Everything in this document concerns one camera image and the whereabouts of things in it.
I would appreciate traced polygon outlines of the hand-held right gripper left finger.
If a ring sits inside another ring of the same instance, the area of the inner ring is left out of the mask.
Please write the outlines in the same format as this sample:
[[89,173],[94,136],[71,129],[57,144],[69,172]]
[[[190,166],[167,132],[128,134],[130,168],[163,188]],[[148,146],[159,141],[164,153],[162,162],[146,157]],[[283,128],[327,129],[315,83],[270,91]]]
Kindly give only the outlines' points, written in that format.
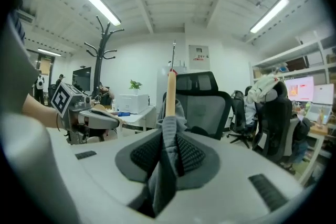
[[115,164],[128,180],[145,183],[159,161],[161,146],[160,135],[146,136],[118,151]]

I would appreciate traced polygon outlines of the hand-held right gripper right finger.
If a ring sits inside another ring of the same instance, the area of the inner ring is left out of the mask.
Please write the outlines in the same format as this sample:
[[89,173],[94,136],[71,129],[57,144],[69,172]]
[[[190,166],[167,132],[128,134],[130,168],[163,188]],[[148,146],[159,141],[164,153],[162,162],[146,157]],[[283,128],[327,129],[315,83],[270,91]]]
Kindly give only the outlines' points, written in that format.
[[182,174],[178,176],[177,189],[197,189],[209,183],[219,171],[219,155],[216,151],[197,141],[196,135],[178,134]]

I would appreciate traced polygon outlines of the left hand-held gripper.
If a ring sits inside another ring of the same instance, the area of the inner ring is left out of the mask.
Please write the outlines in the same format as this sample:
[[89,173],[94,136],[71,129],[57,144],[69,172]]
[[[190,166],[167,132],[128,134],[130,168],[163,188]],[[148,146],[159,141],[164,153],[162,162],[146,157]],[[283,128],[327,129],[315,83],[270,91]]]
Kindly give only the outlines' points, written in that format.
[[60,83],[51,105],[67,131],[68,143],[72,145],[86,143],[91,137],[103,142],[105,134],[110,130],[116,131],[122,125],[116,116],[92,107],[90,97],[71,84]]

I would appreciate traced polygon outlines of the grey garment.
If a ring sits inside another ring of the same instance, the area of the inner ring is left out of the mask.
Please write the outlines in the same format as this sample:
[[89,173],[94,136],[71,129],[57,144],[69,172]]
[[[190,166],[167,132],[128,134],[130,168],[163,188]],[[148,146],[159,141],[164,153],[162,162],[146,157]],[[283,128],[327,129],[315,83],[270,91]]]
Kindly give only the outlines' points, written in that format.
[[176,193],[176,180],[181,173],[177,133],[187,129],[187,120],[179,100],[175,100],[175,115],[165,114],[164,102],[157,125],[162,131],[160,159],[148,181],[155,216],[168,205]]

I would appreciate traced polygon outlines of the wooden stick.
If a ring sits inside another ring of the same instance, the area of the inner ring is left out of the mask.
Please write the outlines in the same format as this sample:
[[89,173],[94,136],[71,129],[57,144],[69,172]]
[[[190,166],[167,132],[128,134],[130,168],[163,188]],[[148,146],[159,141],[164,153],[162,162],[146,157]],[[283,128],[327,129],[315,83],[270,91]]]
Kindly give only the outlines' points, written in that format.
[[173,43],[173,54],[170,72],[168,73],[165,116],[175,116],[176,73],[174,72],[174,56],[176,41]]

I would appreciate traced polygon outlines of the person's left forearm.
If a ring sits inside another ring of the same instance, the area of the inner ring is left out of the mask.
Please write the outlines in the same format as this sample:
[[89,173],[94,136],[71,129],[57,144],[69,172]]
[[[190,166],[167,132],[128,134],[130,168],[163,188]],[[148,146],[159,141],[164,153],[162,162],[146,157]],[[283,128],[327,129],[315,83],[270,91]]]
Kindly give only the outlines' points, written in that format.
[[64,129],[61,118],[54,108],[49,108],[27,95],[22,107],[22,114],[38,120],[45,127]]

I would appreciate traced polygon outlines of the black flat screen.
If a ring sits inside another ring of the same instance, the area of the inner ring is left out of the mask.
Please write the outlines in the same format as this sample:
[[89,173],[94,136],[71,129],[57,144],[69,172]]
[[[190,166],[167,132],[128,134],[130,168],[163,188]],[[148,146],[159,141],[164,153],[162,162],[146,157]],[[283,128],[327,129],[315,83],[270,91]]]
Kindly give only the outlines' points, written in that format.
[[81,68],[73,71],[72,85],[79,91],[90,91],[91,67]]

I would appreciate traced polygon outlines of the white table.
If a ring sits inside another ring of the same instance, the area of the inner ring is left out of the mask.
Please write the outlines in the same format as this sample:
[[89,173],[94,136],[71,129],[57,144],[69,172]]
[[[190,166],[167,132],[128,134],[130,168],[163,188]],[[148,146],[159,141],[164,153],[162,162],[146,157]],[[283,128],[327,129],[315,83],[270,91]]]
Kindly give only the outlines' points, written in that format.
[[136,132],[147,131],[155,127],[156,108],[150,105],[139,114],[130,114],[119,117],[119,119],[121,119],[121,124],[115,129],[117,138],[124,137],[128,133],[135,134]]

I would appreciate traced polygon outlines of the long ceiling light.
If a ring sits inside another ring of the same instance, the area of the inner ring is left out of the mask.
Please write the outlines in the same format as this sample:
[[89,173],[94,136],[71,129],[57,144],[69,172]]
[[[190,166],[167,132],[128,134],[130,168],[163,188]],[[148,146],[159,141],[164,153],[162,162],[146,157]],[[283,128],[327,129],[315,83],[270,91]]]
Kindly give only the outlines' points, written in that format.
[[41,48],[38,48],[37,50],[39,52],[42,52],[42,53],[47,54],[47,55],[61,57],[61,54],[56,53],[56,52],[52,52],[52,51],[49,51],[49,50],[44,50],[44,49],[41,49]]
[[114,26],[121,25],[121,20],[107,7],[102,0],[88,0]]
[[277,0],[273,6],[257,21],[251,28],[250,32],[256,34],[272,19],[274,19],[287,5],[289,0]]

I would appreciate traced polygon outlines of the black coat rack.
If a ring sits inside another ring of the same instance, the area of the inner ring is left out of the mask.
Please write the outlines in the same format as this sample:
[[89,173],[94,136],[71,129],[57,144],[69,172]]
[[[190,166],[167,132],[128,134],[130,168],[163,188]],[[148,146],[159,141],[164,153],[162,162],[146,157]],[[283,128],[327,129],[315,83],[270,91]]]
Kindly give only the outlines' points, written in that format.
[[93,79],[93,91],[91,94],[91,97],[95,100],[99,100],[99,85],[100,85],[100,75],[101,75],[101,67],[102,67],[102,61],[114,59],[115,56],[107,57],[106,54],[110,52],[117,52],[117,50],[106,50],[107,42],[109,41],[110,37],[118,32],[124,31],[123,28],[117,29],[117,30],[109,30],[111,23],[108,22],[106,28],[103,27],[103,24],[99,18],[99,16],[96,16],[96,19],[98,20],[98,23],[101,28],[101,38],[99,42],[99,47],[96,48],[93,45],[84,42],[84,44],[88,47],[86,49],[86,52],[94,57],[96,59],[96,64],[94,68],[94,79]]

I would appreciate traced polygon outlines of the green potted plant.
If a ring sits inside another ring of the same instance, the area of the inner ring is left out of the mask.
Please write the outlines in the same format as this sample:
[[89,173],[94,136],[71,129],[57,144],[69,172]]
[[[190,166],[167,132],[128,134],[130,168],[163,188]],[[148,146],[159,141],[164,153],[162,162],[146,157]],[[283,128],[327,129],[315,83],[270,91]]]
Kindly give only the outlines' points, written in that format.
[[134,81],[134,80],[130,80],[130,87],[129,89],[133,91],[134,95],[138,95],[139,94],[139,90],[142,87],[142,83]]

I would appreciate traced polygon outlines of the light jacket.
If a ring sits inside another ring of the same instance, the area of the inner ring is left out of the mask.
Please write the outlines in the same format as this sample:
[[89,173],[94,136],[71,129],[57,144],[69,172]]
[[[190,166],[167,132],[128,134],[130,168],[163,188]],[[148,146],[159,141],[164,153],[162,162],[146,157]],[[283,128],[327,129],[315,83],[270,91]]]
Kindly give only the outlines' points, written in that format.
[[279,78],[273,74],[260,77],[248,91],[247,100],[255,103],[262,102],[266,94],[273,89],[279,81]]

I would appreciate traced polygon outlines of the open laptop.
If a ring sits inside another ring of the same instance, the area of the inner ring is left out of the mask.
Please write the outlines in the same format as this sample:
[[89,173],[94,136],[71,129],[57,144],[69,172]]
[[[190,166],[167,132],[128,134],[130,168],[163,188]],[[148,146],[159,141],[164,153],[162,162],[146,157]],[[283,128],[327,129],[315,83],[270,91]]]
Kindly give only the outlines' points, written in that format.
[[310,121],[316,122],[319,116],[323,114],[322,122],[323,124],[327,124],[331,112],[332,105],[312,103],[306,114],[306,118],[308,118]]

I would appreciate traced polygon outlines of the white framed monitor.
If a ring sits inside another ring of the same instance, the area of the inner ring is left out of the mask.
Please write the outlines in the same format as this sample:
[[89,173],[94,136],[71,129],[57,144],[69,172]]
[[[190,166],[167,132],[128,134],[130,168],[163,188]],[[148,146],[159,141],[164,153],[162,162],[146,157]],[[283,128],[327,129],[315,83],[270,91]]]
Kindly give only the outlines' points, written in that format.
[[316,104],[333,105],[334,84],[314,86],[312,102]]

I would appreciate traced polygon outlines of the grey wall panel box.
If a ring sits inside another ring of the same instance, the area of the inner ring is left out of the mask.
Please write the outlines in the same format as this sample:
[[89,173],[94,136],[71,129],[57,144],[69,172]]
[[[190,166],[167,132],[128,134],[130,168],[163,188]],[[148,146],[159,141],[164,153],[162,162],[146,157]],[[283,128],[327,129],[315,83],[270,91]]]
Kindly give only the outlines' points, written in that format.
[[208,46],[189,45],[189,68],[191,70],[211,69]]

